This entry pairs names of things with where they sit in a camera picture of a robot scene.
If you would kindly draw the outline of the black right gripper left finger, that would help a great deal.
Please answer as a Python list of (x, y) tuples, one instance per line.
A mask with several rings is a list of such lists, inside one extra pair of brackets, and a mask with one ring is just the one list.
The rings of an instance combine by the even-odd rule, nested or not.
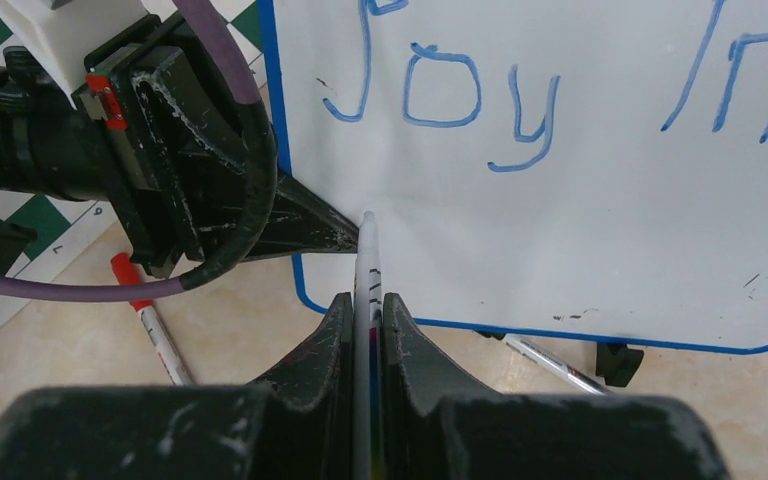
[(0, 417), (0, 479), (347, 479), (352, 299), (241, 385), (43, 388)]

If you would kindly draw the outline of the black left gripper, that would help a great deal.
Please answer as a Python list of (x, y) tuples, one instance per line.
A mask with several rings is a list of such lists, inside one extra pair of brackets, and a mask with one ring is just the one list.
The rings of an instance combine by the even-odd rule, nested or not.
[(107, 200), (152, 277), (186, 258), (356, 254), (359, 227), (290, 175), (262, 102), (238, 103), (180, 14), (148, 14), (85, 57), (73, 94)]

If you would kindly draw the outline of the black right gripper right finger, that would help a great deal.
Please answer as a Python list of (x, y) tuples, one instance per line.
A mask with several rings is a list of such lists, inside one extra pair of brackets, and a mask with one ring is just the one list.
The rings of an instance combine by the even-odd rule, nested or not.
[(663, 396), (503, 394), (383, 300), (386, 472), (391, 479), (726, 479), (705, 422)]

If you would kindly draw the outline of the blue marker pen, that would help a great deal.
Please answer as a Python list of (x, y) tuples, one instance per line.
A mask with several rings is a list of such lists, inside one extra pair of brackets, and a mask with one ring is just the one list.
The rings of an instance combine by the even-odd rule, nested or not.
[(383, 299), (381, 277), (378, 228), (375, 215), (367, 211), (359, 229), (353, 295), (354, 479), (384, 477), (379, 342)]

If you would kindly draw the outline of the blue framed whiteboard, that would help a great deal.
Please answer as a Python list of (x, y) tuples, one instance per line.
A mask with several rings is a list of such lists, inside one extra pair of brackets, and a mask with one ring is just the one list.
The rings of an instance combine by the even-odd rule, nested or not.
[(280, 161), (425, 324), (768, 351), (768, 1), (261, 1)]

